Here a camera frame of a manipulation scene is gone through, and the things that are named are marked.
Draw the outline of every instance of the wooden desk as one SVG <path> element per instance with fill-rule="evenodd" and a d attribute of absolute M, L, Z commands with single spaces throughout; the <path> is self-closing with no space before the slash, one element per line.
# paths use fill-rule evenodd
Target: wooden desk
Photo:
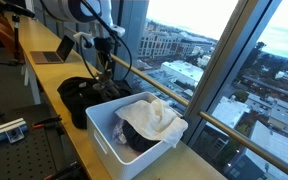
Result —
<path fill-rule="evenodd" d="M 12 24 L 12 13 L 6 13 Z M 111 179 L 87 137 L 86 130 L 74 127 L 71 114 L 63 104 L 57 88 L 73 76 L 90 77 L 81 57 L 71 52 L 65 64 L 36 65 L 30 51 L 55 50 L 60 39 L 37 20 L 21 16 L 19 42 L 24 50 L 29 71 L 30 85 L 36 103 L 39 103 L 36 78 L 40 81 L 55 112 L 62 117 L 62 124 L 90 179 Z M 184 143 L 170 149 L 134 179 L 225 179 Z"/>

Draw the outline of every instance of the sky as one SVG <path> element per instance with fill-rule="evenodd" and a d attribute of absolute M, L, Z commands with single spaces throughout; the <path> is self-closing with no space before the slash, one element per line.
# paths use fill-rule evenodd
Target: sky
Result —
<path fill-rule="evenodd" d="M 147 18 L 218 40 L 237 2 L 150 0 Z M 288 57 L 288 0 L 282 0 L 258 41 L 267 45 L 263 51 Z"/>

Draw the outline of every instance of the black bag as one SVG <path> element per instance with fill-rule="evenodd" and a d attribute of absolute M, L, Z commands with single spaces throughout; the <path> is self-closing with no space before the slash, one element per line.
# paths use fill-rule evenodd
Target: black bag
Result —
<path fill-rule="evenodd" d="M 98 83 L 92 78 L 72 77 L 63 81 L 58 87 L 61 99 L 72 114 L 72 122 L 76 128 L 87 129 L 86 108 L 107 102 L 100 93 L 93 89 L 93 85 Z M 109 100 L 132 95 L 132 90 L 127 81 L 114 81 L 120 97 L 108 97 Z"/>

